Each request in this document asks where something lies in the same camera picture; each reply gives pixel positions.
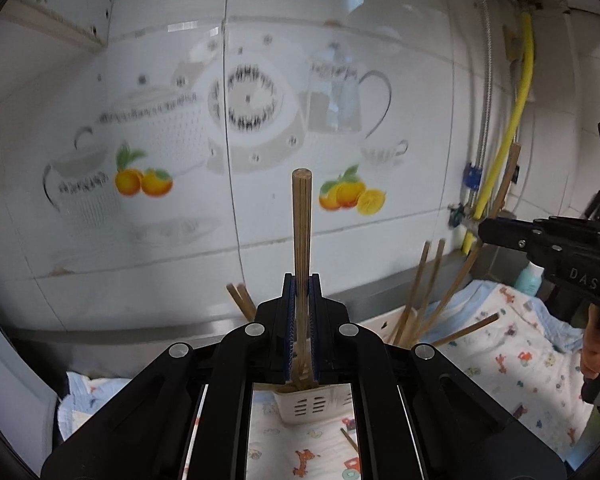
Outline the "person's right hand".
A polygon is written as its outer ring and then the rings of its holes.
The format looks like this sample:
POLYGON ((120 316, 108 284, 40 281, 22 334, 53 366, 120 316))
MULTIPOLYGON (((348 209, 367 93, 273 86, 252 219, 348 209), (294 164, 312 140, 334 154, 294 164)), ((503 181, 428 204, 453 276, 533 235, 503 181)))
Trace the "person's right hand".
POLYGON ((588 324, 583 336, 580 370, 585 378, 600 376, 600 308, 591 304, 588 307, 588 324))

